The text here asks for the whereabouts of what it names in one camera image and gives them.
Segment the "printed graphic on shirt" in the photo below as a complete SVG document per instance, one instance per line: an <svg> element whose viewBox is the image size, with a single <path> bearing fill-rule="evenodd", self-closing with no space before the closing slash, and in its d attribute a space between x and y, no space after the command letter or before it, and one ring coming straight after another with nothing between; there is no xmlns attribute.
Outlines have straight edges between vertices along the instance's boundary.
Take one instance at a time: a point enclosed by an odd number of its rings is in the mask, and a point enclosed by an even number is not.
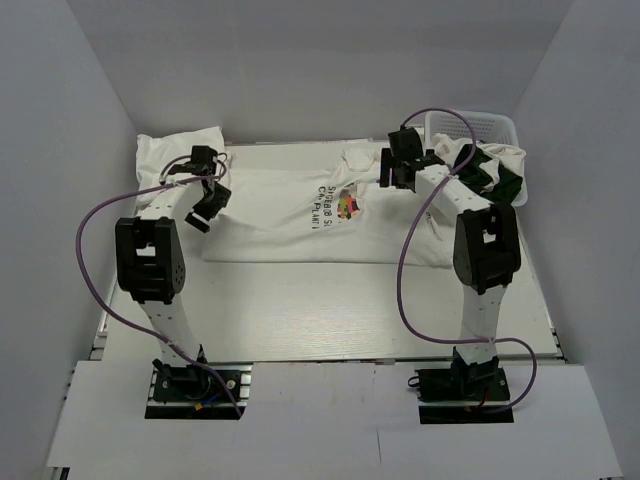
<svg viewBox="0 0 640 480"><path fill-rule="evenodd" d="M354 186L354 184L350 183L347 188L343 188L340 191L340 200L338 201L338 217L346 218L347 220L350 220L360 211L356 198L349 191L351 186Z"/></svg>
<svg viewBox="0 0 640 480"><path fill-rule="evenodd" d="M336 195L338 187L318 188L318 199L311 208L311 228L315 230L337 225L356 215L360 211L356 202L356 187L355 183L350 183L340 190L339 195Z"/></svg>

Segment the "white wall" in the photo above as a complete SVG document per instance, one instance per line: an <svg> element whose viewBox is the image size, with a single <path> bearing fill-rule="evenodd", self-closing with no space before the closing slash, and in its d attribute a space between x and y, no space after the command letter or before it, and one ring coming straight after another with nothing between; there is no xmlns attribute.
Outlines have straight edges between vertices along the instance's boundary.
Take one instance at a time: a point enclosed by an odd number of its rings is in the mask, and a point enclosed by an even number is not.
<svg viewBox="0 0 640 480"><path fill-rule="evenodd" d="M99 311L74 234L134 186L135 130L64 0L0 2L0 477L39 479L71 369ZM101 291L116 209L86 238Z"/></svg>
<svg viewBox="0 0 640 480"><path fill-rule="evenodd" d="M142 133L384 137L428 105L511 114L572 0L69 0Z"/></svg>
<svg viewBox="0 0 640 480"><path fill-rule="evenodd" d="M640 3L576 0L515 113L521 212L570 360L640 479Z"/></svg>

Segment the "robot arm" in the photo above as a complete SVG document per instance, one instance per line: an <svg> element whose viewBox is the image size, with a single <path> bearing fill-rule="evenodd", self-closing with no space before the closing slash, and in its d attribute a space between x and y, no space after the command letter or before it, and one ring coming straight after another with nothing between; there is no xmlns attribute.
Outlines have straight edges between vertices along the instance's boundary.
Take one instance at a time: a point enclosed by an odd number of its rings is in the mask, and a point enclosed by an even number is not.
<svg viewBox="0 0 640 480"><path fill-rule="evenodd" d="M423 155L414 129L391 133L389 140L391 148L382 151L380 186L408 188L426 200L449 175L449 168L437 156ZM520 268L515 211L480 197L455 177L432 205L456 225L453 265L464 289L459 338L495 338L502 298ZM497 371L493 343L454 348L452 376L463 396L486 389Z"/></svg>
<svg viewBox="0 0 640 480"><path fill-rule="evenodd" d="M180 292L186 280L185 262L176 220L202 232L208 221L227 205L231 192L211 179L216 171L217 152L194 146L190 160L175 165L169 175L202 176L202 182L162 191L139 216L121 218L116 224L118 284L140 304L153 329L166 336L190 358L207 363L189 327ZM207 388L210 379L194 368L164 342L161 359L155 360L158 375L166 385L190 395Z"/></svg>

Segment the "white tabletop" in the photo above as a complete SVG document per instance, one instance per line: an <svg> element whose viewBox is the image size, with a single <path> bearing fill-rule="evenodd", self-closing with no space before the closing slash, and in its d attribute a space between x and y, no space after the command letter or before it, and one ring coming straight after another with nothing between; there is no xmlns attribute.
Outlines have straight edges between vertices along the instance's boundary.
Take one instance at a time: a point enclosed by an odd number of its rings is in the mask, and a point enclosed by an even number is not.
<svg viewBox="0 0 640 480"><path fill-rule="evenodd" d="M329 142L229 147L231 174L239 168L318 169L338 162L345 148L383 143ZM397 313L395 265L211 263L199 258L197 235L180 228L187 283L182 292L196 338L211 362L437 358L451 347L413 337ZM349 278L349 291L336 278ZM405 309L428 335L457 338L462 287L453 270L406 267ZM112 307L149 326L129 294L116 291ZM540 356L557 352L549 317L523 249L522 268L502 304L499 336L527 341ZM500 344L502 356L524 355ZM104 360L151 361L156 341L109 322Z"/></svg>

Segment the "purple cable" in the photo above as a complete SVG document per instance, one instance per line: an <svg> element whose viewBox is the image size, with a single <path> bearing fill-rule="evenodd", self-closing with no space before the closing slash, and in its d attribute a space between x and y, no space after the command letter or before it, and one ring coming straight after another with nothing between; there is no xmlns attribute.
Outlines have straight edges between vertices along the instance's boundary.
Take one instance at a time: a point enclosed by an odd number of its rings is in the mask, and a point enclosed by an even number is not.
<svg viewBox="0 0 640 480"><path fill-rule="evenodd" d="M144 190L139 190L137 192L130 192L130 193L118 195L117 197L110 198L109 200L105 200L101 204L96 205L89 211L89 213L87 213L84 216L84 218L80 222L80 225L78 226L78 231L76 232L76 258L78 260L78 266L80 267L80 273L82 274L82 278L84 279L84 282L87 284L87 288L89 289L89 292L91 292L91 295L93 296L93 298L96 300L96 302L98 302L98 304L102 307L102 309L105 312L107 312L109 315L111 315L113 318L123 323L127 327L133 328L134 330L138 330L139 332L146 333L147 335L151 335L152 337L157 338L161 342L166 343L169 346L169 348L173 350L175 354L178 355L180 358L182 358L185 362L188 362L195 367L199 367L204 371L206 371L207 373L213 375L213 377L216 380L218 380L218 382L220 382L220 385L222 385L222 388L224 389L225 393L229 397L229 400L231 400L231 403L233 404L233 407L235 408L236 413L238 414L238 418L241 418L242 412L240 411L240 407L238 406L238 403L236 402L235 398L233 398L233 394L227 387L226 382L222 379L222 377L218 372L216 372L209 365L200 363L197 360L189 358L187 354L185 354L180 347L172 344L171 340L165 335L158 333L154 330L150 330L148 328L137 325L133 322L130 322L129 320L127 320L126 318L118 314L115 310L113 310L109 305L107 305L107 303L102 299L102 297L100 296L100 293L98 292L95 285L93 284L93 281L89 276L89 272L87 271L87 266L84 262L84 256L82 255L82 234L84 232L84 229L87 226L87 223L89 222L91 217L93 217L98 211L102 210L104 207L111 205L112 203L118 202L120 200L137 197L138 195L144 195L146 193L152 193L152 192L160 192L162 190L169 190L171 188L177 187L178 185L186 185L189 183L199 182L201 180L209 180L209 179L220 180L224 176L226 171L227 170L225 166L223 172L220 175L210 175L208 177L190 177L185 180L177 181L175 183L171 183L167 185L159 185L157 187L146 188Z"/></svg>
<svg viewBox="0 0 640 480"><path fill-rule="evenodd" d="M411 114L404 122L402 122L401 128L404 128L407 122L409 122L411 119L413 119L417 115L420 115L421 113L427 113L427 112L444 112L460 119L462 123L464 123L465 126L469 129L469 133L471 134L471 151L469 152L469 156L465 158L465 160L462 163L460 163L457 167L451 170L449 176L444 177L442 181L438 183L438 185L436 185L436 187L433 189L433 192L431 192L431 195L429 195L429 197L422 204L422 207L420 207L420 210L418 210L418 214L413 219L413 223L411 223L411 227L409 227L409 232L407 233L407 237L404 241L404 244L402 245L402 251L400 252L400 259L398 260L398 272L396 276L396 298L398 301L398 313L400 314L402 323L404 323L404 326L407 327L407 330L409 330L416 337L421 338L422 340L426 340L427 342L439 343L441 345L464 345L464 344L472 344L472 343L490 343L491 340L488 338L468 338L468 339L460 339L460 340L449 340L449 339L443 339L443 338L429 337L428 335L424 335L423 333L420 333L415 328L413 328L413 325L409 323L409 320L407 319L407 315L404 311L404 304L402 301L402 273L404 271L404 262L407 257L407 252L409 251L409 244L411 243L413 234L415 233L416 228L418 228L418 224L422 220L422 216L424 215L427 208L429 208L429 205L431 205L431 202L433 201L435 196L445 187L445 185L449 182L452 176L456 175L461 169L463 169L471 161L471 159L476 153L476 148L477 148L476 147L477 137L471 124L469 124L467 119L464 118L459 113L446 108L424 108L422 110L418 110L417 112ZM520 340L519 338L505 337L505 338L496 338L495 340L493 340L493 342L494 343L514 342L522 345L529 352L529 355L531 356L531 361L533 362L533 367L531 372L531 379L529 380L527 387L524 389L524 392L522 392L522 394L518 398L516 398L513 402L503 407L498 407L491 410L483 410L485 413L500 413L520 403L529 394L529 392L531 391L531 388L533 388L533 384L538 374L538 363L536 361L536 354L533 351L533 349L525 341Z"/></svg>

